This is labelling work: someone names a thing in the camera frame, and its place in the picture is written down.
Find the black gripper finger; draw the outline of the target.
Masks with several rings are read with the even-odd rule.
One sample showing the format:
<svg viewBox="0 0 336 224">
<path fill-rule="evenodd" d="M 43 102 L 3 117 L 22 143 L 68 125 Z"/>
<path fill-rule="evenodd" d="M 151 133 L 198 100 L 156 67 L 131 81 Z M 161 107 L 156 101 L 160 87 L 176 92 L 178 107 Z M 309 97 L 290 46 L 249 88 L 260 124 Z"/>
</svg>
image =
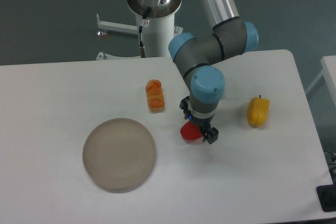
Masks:
<svg viewBox="0 0 336 224">
<path fill-rule="evenodd" d="M 203 142 L 213 144 L 218 139 L 219 131 L 215 127 L 208 127 L 206 129 L 201 128 L 201 134 L 203 136 Z"/>
<path fill-rule="evenodd" d="M 180 107 L 181 110 L 183 110 L 185 119 L 189 119 L 190 116 L 191 116 L 191 111 L 190 111 L 188 105 L 189 105 L 189 97 L 185 97 L 180 101 L 179 107 Z"/>
</svg>

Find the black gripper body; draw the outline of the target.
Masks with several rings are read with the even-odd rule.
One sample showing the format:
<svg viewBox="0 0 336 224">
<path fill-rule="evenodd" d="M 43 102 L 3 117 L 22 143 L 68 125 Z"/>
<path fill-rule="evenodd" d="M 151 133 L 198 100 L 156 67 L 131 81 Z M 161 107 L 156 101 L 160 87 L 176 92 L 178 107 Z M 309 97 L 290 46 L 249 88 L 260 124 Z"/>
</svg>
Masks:
<svg viewBox="0 0 336 224">
<path fill-rule="evenodd" d="M 193 109 L 187 109 L 187 119 L 197 127 L 201 128 L 201 131 L 211 130 L 211 121 L 214 116 L 214 111 L 202 113 Z"/>
</svg>

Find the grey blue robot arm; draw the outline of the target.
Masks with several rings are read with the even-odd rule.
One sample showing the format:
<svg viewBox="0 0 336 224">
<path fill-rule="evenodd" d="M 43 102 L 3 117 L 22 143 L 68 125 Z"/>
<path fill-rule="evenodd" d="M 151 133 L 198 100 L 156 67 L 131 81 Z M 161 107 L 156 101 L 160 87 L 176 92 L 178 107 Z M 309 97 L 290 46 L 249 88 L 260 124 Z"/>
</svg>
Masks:
<svg viewBox="0 0 336 224">
<path fill-rule="evenodd" d="M 215 65 L 256 48 L 258 32 L 241 20 L 234 0 L 201 1 L 212 28 L 201 40 L 174 24 L 182 0 L 127 0 L 136 17 L 134 26 L 101 20 L 97 25 L 103 32 L 135 34 L 142 58 L 172 58 L 190 92 L 180 103 L 184 117 L 199 129 L 203 141 L 214 143 L 219 132 L 211 121 L 225 85 Z"/>
</svg>

